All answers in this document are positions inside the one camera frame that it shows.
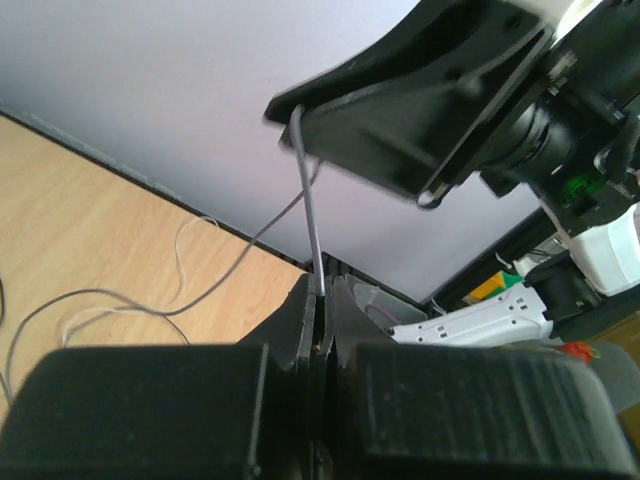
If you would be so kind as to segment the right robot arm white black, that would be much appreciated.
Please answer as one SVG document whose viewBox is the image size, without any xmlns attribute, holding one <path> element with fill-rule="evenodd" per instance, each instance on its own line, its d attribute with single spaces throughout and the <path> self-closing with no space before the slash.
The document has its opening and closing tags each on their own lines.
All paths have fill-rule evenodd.
<svg viewBox="0 0 640 480">
<path fill-rule="evenodd" d="M 509 1 L 421 1 L 264 117 L 422 210 L 478 174 L 500 197 L 527 185 L 579 237 L 639 199 L 639 5 L 603 1 L 558 36 Z"/>
</svg>

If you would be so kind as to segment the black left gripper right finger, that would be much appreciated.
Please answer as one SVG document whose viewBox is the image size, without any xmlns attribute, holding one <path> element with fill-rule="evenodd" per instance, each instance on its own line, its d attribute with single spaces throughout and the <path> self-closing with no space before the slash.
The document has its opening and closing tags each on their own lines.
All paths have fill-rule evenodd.
<svg viewBox="0 0 640 480">
<path fill-rule="evenodd" d="M 607 392 L 561 353 L 394 342 L 336 278 L 337 479 L 635 479 Z"/>
</svg>

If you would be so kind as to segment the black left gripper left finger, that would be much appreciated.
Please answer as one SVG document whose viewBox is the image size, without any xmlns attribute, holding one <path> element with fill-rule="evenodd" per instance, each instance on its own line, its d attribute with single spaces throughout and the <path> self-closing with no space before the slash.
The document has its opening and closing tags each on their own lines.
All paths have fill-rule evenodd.
<svg viewBox="0 0 640 480">
<path fill-rule="evenodd" d="M 316 313 L 301 276 L 234 344 L 59 349 L 1 429 L 5 479 L 313 479 L 301 376 Z"/>
</svg>

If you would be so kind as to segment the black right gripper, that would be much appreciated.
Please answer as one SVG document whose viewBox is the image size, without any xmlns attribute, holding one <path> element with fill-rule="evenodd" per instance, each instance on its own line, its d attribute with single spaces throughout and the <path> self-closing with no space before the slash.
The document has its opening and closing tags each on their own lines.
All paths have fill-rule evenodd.
<svg viewBox="0 0 640 480">
<path fill-rule="evenodd" d="M 535 144 L 552 40 L 507 1 L 420 1 L 367 49 L 274 96 L 264 118 L 288 125 L 301 108 L 309 154 L 399 196 L 441 200 L 474 172 L 492 185 Z M 466 47 L 481 63 L 510 50 L 482 75 L 412 74 Z"/>
</svg>

